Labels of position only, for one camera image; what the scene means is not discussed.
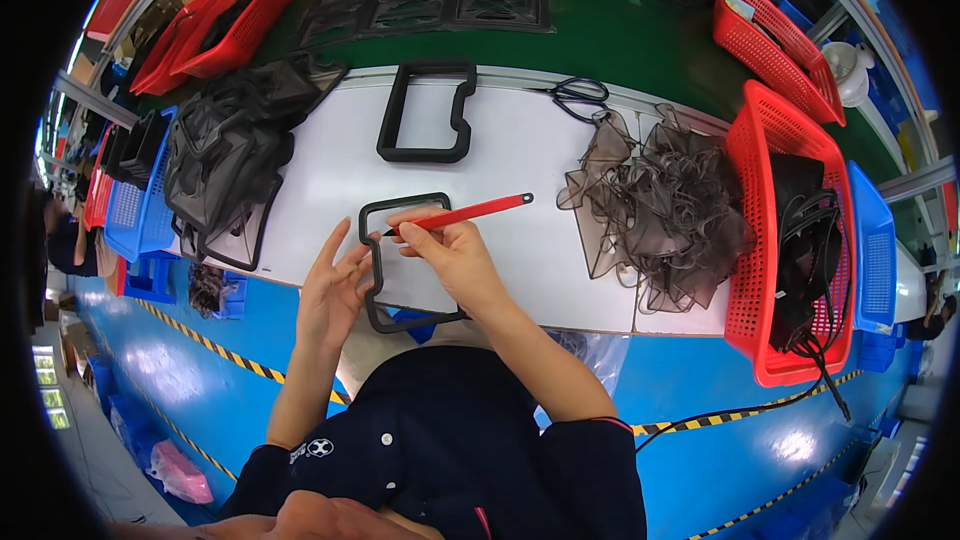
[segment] blue floor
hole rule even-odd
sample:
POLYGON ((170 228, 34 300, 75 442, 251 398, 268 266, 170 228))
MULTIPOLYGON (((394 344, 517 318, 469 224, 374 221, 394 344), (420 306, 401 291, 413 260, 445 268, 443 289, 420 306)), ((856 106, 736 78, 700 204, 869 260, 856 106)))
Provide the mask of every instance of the blue floor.
MULTIPOLYGON (((285 371, 294 345, 298 294, 292 287, 249 280, 242 321, 205 320, 186 301, 188 263, 173 264, 175 305, 155 305, 223 348, 285 371)), ((129 298, 106 291, 99 278, 79 278, 80 315, 104 339, 120 371, 121 389, 150 400, 196 446, 235 476, 264 440, 280 385, 210 352, 129 298)), ((854 339, 843 374, 857 369, 854 339)), ((751 511, 798 484, 857 438, 906 383, 909 354, 896 353, 885 374, 864 373, 840 386, 852 414, 846 422, 829 392, 720 426, 665 434, 636 460, 646 500, 649 537, 681 540, 751 511)), ((633 425, 751 407, 806 389, 761 388, 750 363, 722 338, 635 337, 613 395, 633 425)), ((339 382, 335 390, 343 390, 339 382)), ((342 406, 331 404, 330 414, 342 406)), ((222 505, 229 476, 205 461, 155 416, 154 424, 206 475, 222 505)), ((733 540, 746 522, 716 536, 733 540)))

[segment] person's right hand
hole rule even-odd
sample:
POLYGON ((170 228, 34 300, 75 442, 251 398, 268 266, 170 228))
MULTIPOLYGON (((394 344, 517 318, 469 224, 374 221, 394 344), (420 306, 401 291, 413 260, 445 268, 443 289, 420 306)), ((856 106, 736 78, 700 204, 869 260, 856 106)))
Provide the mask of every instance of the person's right hand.
POLYGON ((503 282, 474 222, 452 223, 426 231, 413 220, 446 213, 439 207, 421 207, 391 215, 390 227, 399 226, 399 235, 391 236, 404 257, 421 257, 437 273, 447 293, 476 319, 509 304, 503 282))

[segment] green table surface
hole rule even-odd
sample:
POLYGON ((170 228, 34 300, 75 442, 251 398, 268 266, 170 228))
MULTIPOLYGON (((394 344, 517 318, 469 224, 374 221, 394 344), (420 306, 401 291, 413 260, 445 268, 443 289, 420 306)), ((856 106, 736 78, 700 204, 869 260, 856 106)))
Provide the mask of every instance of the green table surface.
MULTIPOLYGON (((254 64, 282 58, 296 47, 301 21, 312 2, 290 3, 254 55, 254 64)), ((727 122, 743 105, 744 81, 756 78, 714 42, 712 9, 691 12, 658 0, 553 0, 552 13, 553 33, 420 32, 342 42, 319 56, 343 61, 352 69, 460 57, 478 65, 584 76, 678 102, 727 122)), ((162 102, 183 100, 198 87, 188 84, 162 102)), ((874 184, 900 175, 881 138, 857 109, 846 109, 846 127, 830 123, 823 128, 844 157, 856 161, 874 184)), ((904 203, 901 210, 912 204, 904 203)), ((904 219, 913 215, 919 213, 901 214, 904 219)), ((912 229, 909 235, 901 239, 916 242, 912 229)))

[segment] pink plastic bag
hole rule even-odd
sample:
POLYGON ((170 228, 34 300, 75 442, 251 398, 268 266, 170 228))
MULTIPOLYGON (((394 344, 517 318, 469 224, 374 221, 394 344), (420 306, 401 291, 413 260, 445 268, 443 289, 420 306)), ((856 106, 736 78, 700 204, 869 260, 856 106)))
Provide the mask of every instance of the pink plastic bag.
POLYGON ((188 503, 206 505, 213 502, 207 478, 177 450, 170 440, 157 442, 150 451, 150 467, 147 473, 163 483, 163 491, 188 503))

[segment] hand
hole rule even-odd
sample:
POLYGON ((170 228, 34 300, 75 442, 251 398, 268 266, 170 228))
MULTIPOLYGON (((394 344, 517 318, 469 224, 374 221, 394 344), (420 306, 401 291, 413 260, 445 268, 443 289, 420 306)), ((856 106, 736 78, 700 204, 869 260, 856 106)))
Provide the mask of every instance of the hand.
POLYGON ((421 257, 430 264, 446 292, 471 318, 509 304, 510 296, 473 222, 452 223, 429 232, 407 223, 445 212, 438 207, 422 207, 387 218, 387 225, 399 226, 400 234, 392 240, 407 244, 400 248, 400 254, 421 257))
MULTIPOLYGON (((333 264, 350 231, 351 220, 347 217, 326 239, 303 282, 296 311, 297 342, 321 342, 342 348, 363 305, 364 294, 374 286, 373 280, 361 282, 373 267, 366 244, 357 244, 333 264)), ((379 234, 372 236, 379 240, 379 234)))

